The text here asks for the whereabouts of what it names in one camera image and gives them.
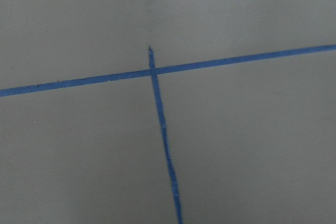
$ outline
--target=horizontal blue line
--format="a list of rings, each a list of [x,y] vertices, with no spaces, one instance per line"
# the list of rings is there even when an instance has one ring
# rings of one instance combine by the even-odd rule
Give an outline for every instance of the horizontal blue line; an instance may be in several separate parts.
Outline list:
[[[208,68],[208,67],[222,66],[222,65],[235,64],[235,63],[241,63],[241,62],[248,62],[248,61],[254,61],[254,60],[264,60],[264,59],[279,58],[279,57],[285,57],[285,56],[311,54],[314,52],[322,52],[322,51],[330,51],[330,50],[336,50],[336,45],[307,47],[307,48],[299,48],[299,49],[276,51],[276,52],[266,52],[263,54],[238,56],[238,57],[225,58],[225,59],[219,59],[219,60],[208,60],[208,61],[201,61],[201,62],[195,62],[195,63],[187,63],[187,64],[182,64],[182,65],[156,68],[155,72],[156,74],[165,74],[165,73],[186,71],[186,70],[192,70],[192,69]],[[132,78],[145,77],[145,76],[151,76],[150,69],[3,89],[3,90],[0,90],[0,97],[5,97],[8,95],[46,91],[46,90],[52,90],[52,89],[76,87],[76,86],[81,86],[81,85],[95,84],[95,83],[101,83],[101,82],[107,82],[107,81],[132,79]]]
[[[225,59],[219,59],[219,60],[208,60],[208,61],[187,63],[187,64],[176,65],[176,66],[162,67],[162,68],[156,69],[156,74],[173,73],[173,72],[186,71],[186,70],[192,70],[192,69],[198,69],[198,68],[209,68],[209,67],[215,67],[215,66],[254,61],[254,60],[265,60],[265,59],[279,58],[279,57],[285,57],[285,56],[311,54],[313,52],[322,52],[322,51],[330,51],[330,50],[336,50],[336,45],[307,47],[307,48],[291,49],[291,50],[276,51],[276,52],[265,52],[262,54],[238,56],[238,57],[225,58]]]

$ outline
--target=blue painted line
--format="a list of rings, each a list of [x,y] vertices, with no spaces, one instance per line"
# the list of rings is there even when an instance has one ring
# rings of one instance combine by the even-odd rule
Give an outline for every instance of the blue painted line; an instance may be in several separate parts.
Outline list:
[[[331,50],[336,50],[336,45],[307,47],[307,48],[291,49],[291,50],[276,51],[276,52],[265,52],[263,54],[246,55],[246,56],[232,57],[232,58],[226,58],[226,59],[208,60],[208,61],[187,63],[187,64],[176,65],[176,66],[162,67],[162,68],[156,69],[156,74],[173,73],[173,72],[186,71],[186,70],[192,70],[192,69],[198,69],[198,68],[209,68],[209,67],[215,67],[215,66],[254,61],[254,60],[265,60],[265,59],[271,59],[271,58],[311,54],[313,52],[323,52],[323,51],[331,51]]]
[[[45,90],[51,90],[51,89],[76,87],[76,86],[81,86],[81,85],[95,84],[95,83],[101,83],[101,82],[107,82],[107,81],[117,81],[117,80],[122,80],[122,79],[138,78],[138,77],[144,77],[144,76],[150,76],[150,75],[151,75],[151,72],[148,69],[148,70],[141,70],[141,71],[134,71],[134,72],[108,74],[106,76],[95,76],[95,77],[88,77],[88,78],[83,78],[83,79],[43,83],[43,84],[38,84],[38,85],[30,85],[30,86],[24,86],[24,87],[18,87],[18,88],[3,89],[3,90],[0,90],[0,97],[6,97],[8,95],[45,91]]]
[[[163,146],[164,146],[164,152],[166,156],[169,176],[171,180],[172,185],[172,192],[175,202],[175,209],[176,209],[176,215],[178,224],[183,224],[182,219],[182,208],[181,208],[181,202],[180,202],[180,194],[179,194],[179,187],[177,183],[176,173],[174,170],[174,166],[172,163],[171,154],[169,151],[169,145],[168,145],[168,138],[167,138],[167,128],[166,128],[166,120],[163,113],[163,104],[162,99],[160,95],[160,86],[159,86],[159,80],[156,75],[156,68],[155,68],[155,62],[154,62],[154,52],[151,48],[149,48],[149,65],[151,70],[151,77],[152,77],[152,84],[153,84],[153,90],[154,90],[154,96],[155,96],[155,103],[156,108],[158,110],[158,116],[160,121],[160,127],[161,127],[161,135],[163,140]]]
[[[187,63],[187,64],[182,64],[182,65],[156,68],[155,72],[156,74],[165,74],[165,73],[173,73],[173,72],[186,71],[186,70],[192,70],[192,69],[208,68],[208,67],[222,66],[222,65],[228,65],[228,64],[242,63],[242,62],[248,62],[248,61],[254,61],[254,60],[264,60],[264,59],[279,58],[279,57],[286,57],[286,56],[311,54],[314,52],[323,52],[323,51],[331,51],[331,50],[336,50],[336,45],[307,47],[307,48],[299,48],[299,49],[276,51],[276,52],[266,52],[263,54],[238,56],[238,57],[219,59],[219,60],[208,60],[208,61],[201,61],[201,62],[195,62],[195,63]],[[140,70],[140,71],[134,71],[134,72],[108,74],[105,76],[95,76],[95,77],[88,77],[88,78],[75,79],[75,80],[43,83],[43,84],[38,84],[38,85],[30,85],[30,86],[24,86],[24,87],[3,89],[3,90],[0,90],[0,97],[5,97],[8,95],[46,91],[46,90],[52,90],[52,89],[76,87],[76,86],[95,84],[95,83],[101,83],[101,82],[106,82],[106,81],[117,81],[117,80],[122,80],[122,79],[145,77],[145,76],[150,76],[150,75],[151,75],[151,70],[146,69],[146,70]]]

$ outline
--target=blue tape strip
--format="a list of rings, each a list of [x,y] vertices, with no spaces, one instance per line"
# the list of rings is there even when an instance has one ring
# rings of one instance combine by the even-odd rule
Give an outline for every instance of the blue tape strip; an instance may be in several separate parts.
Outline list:
[[[277,51],[277,52],[266,52],[263,54],[255,54],[255,55],[246,55],[239,57],[232,57],[220,60],[208,60],[202,62],[188,63],[176,66],[162,67],[156,69],[156,74],[164,74],[164,73],[172,73],[179,71],[186,71],[198,68],[208,68],[215,66],[222,66],[228,64],[235,64],[247,61],[254,60],[264,60],[271,58],[279,58],[285,56],[294,56],[294,55],[302,55],[302,54],[311,54],[313,52],[322,52],[322,51],[330,51],[336,50],[336,45],[328,45],[328,46],[317,46],[317,47],[307,47],[307,48],[299,48],[285,51]]]
[[[135,71],[135,72],[108,74],[106,76],[95,76],[95,77],[88,77],[88,78],[83,78],[83,79],[43,83],[43,84],[38,84],[38,85],[3,89],[3,90],[0,90],[0,97],[5,97],[8,95],[45,91],[45,90],[51,90],[51,89],[76,87],[76,86],[81,86],[81,85],[88,85],[88,84],[101,83],[101,82],[107,82],[107,81],[117,81],[117,80],[122,80],[122,79],[138,78],[138,77],[144,77],[144,76],[150,76],[150,75],[151,75],[151,72],[148,69],[148,70],[141,70],[141,71]]]
[[[232,57],[232,58],[219,59],[219,60],[208,60],[208,61],[202,61],[202,62],[195,62],[195,63],[176,65],[176,66],[156,68],[155,72],[156,74],[165,74],[165,73],[186,71],[186,70],[192,70],[192,69],[198,69],[198,68],[222,66],[222,65],[254,61],[254,60],[264,60],[264,59],[271,59],[271,58],[278,58],[278,57],[285,57],[285,56],[311,54],[313,52],[322,52],[322,51],[330,51],[330,50],[336,50],[336,45],[307,47],[307,48],[292,49],[292,50],[285,50],[285,51],[266,52],[263,54]],[[3,89],[3,90],[0,90],[0,97],[5,97],[8,95],[45,91],[45,90],[51,90],[51,89],[75,87],[75,86],[88,85],[88,84],[94,84],[94,83],[100,83],[100,82],[106,82],[106,81],[117,81],[117,80],[122,80],[122,79],[145,77],[145,76],[150,76],[150,75],[151,75],[150,69],[146,69],[146,70],[140,70],[140,71],[134,71],[134,72],[108,74],[106,76],[95,76],[95,77],[67,80],[67,81],[61,81],[61,82],[43,83],[43,84],[38,84],[38,85]]]
[[[163,104],[161,100],[160,95],[160,86],[159,86],[159,80],[156,75],[156,69],[155,69],[155,63],[154,63],[154,52],[151,48],[149,48],[149,65],[151,70],[151,76],[152,76],[152,83],[153,83],[153,90],[154,90],[154,96],[155,96],[155,103],[156,108],[158,110],[158,116],[160,121],[160,127],[161,127],[161,134],[163,139],[163,145],[164,145],[164,152],[167,160],[167,166],[169,171],[169,176],[172,184],[172,191],[173,191],[173,197],[175,202],[175,209],[176,209],[176,215],[179,224],[183,223],[182,219],[182,208],[181,208],[181,202],[180,202],[180,195],[179,195],[179,187],[177,184],[177,178],[174,170],[174,166],[172,163],[172,158],[169,151],[169,145],[168,145],[168,138],[167,138],[167,129],[166,129],[166,121],[164,118],[163,113]]]

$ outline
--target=vertical blue line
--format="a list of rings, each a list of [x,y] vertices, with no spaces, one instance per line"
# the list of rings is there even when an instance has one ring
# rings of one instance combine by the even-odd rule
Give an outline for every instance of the vertical blue line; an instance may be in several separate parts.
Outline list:
[[[156,74],[156,68],[155,68],[155,62],[154,62],[154,52],[152,48],[149,48],[149,66],[151,70],[156,109],[158,110],[158,116],[159,116],[159,121],[160,121],[164,152],[165,152],[168,172],[169,172],[169,176],[170,176],[170,180],[172,184],[172,192],[173,192],[173,197],[174,197],[174,202],[175,202],[176,215],[177,215],[177,219],[179,222],[178,224],[183,224],[180,195],[178,191],[179,187],[177,184],[177,178],[176,178],[174,166],[172,163],[172,158],[171,158],[170,151],[169,151],[166,120],[164,118],[164,113],[163,113],[163,104],[162,104],[161,95],[160,95],[159,80]]]

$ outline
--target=gray floor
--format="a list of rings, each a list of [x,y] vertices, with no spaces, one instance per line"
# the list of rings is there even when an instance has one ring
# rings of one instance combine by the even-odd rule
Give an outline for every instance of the gray floor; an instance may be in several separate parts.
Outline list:
[[[336,42],[334,0],[0,0],[0,89]],[[336,51],[159,76],[186,224],[336,222]],[[0,98],[0,222],[177,223],[150,77]]]

